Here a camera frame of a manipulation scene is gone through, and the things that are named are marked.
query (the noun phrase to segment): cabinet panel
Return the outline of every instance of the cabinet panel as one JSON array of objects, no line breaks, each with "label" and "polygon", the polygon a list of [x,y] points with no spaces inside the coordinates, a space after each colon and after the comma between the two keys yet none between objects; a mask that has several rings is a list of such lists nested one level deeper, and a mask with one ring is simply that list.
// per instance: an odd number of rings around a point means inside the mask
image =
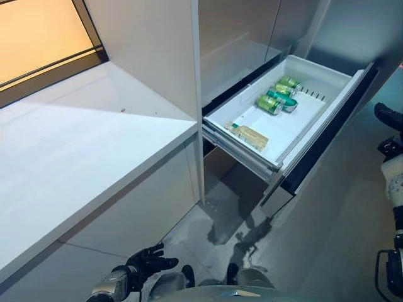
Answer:
[{"label": "cabinet panel", "polygon": [[199,0],[201,104],[279,53],[268,49],[280,0]]},{"label": "cabinet panel", "polygon": [[189,165],[189,176],[190,176],[190,181],[192,185],[192,190],[193,190],[193,200],[195,202],[200,200],[201,196],[201,190],[203,187],[201,186],[201,183],[199,182],[199,177],[200,177],[200,171],[198,170],[197,166],[197,159],[200,156],[200,153],[198,152],[197,148],[197,142],[186,142],[186,159],[188,161]]},{"label": "cabinet panel", "polygon": [[57,250],[0,294],[0,302],[85,301],[94,285],[125,261],[61,243],[54,243],[52,248]]},{"label": "cabinet panel", "polygon": [[284,51],[298,45],[308,32],[319,0],[281,0],[270,47]]},{"label": "cabinet panel", "polygon": [[156,244],[197,201],[191,181],[195,169],[184,143],[61,240],[123,257]]},{"label": "cabinet panel", "polygon": [[110,60],[197,119],[193,2],[86,0]]}]

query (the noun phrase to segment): cabinet door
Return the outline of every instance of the cabinet door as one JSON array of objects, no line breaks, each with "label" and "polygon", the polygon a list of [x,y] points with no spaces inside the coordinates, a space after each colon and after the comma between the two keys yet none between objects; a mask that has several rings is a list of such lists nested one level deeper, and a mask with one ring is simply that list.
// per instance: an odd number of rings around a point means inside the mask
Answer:
[{"label": "cabinet door", "polygon": [[280,53],[269,47],[280,0],[199,0],[201,105]]},{"label": "cabinet door", "polygon": [[125,261],[121,257],[58,242],[51,249],[56,251],[45,259],[37,256],[34,261],[40,263],[5,292],[7,281],[2,283],[0,302],[85,301],[94,285]]},{"label": "cabinet door", "polygon": [[61,240],[123,257],[159,242],[198,201],[192,144],[180,145]]}]

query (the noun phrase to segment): black glove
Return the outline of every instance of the black glove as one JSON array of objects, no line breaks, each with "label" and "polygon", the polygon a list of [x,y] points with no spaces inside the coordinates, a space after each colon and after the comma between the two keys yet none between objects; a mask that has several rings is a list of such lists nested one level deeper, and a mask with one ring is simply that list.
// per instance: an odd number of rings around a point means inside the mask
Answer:
[{"label": "black glove", "polygon": [[396,112],[385,104],[377,103],[373,109],[375,116],[385,125],[403,132],[403,114]]},{"label": "black glove", "polygon": [[160,243],[154,247],[141,250],[127,260],[126,266],[135,268],[129,277],[130,291],[140,291],[146,280],[153,274],[172,269],[178,265],[179,260],[177,258],[161,257],[164,255],[162,248],[164,248],[164,244]]}]

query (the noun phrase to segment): green can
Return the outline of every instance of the green can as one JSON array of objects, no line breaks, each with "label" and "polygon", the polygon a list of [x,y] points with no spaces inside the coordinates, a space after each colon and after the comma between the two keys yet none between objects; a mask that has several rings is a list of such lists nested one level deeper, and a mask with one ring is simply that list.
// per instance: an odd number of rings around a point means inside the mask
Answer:
[{"label": "green can", "polygon": [[284,94],[285,96],[288,96],[289,98],[292,97],[296,93],[295,89],[288,87],[286,85],[280,84],[280,83],[275,84],[273,86],[273,89],[279,93]]},{"label": "green can", "polygon": [[258,97],[258,100],[256,101],[258,106],[262,108],[263,110],[266,110],[267,112],[271,113],[272,115],[278,115],[283,108],[283,105],[281,102],[265,95],[262,94],[261,96]]},{"label": "green can", "polygon": [[283,111],[292,112],[298,106],[298,102],[288,96],[270,88],[266,95],[279,101],[283,105]]},{"label": "green can", "polygon": [[282,77],[278,83],[290,88],[294,88],[296,91],[301,91],[302,89],[301,83],[295,79],[292,79],[291,77]]}]

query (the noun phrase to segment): white drawer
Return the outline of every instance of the white drawer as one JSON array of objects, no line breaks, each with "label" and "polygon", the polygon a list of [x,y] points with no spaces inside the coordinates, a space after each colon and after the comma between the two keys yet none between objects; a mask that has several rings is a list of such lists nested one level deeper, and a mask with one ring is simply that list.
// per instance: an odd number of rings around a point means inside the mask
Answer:
[{"label": "white drawer", "polygon": [[[280,182],[300,163],[325,129],[330,127],[332,131],[328,138],[334,137],[369,86],[372,78],[367,75],[373,75],[372,66],[370,64],[365,70],[348,76],[289,55],[205,115],[203,136],[268,184],[273,180]],[[304,87],[293,97],[298,101],[295,111],[273,116],[259,109],[255,104],[258,96],[265,94],[285,75],[298,79]],[[257,151],[225,129],[229,123],[246,125],[268,137],[267,146],[261,152]],[[323,140],[324,144],[320,144],[322,151],[331,139]]]}]

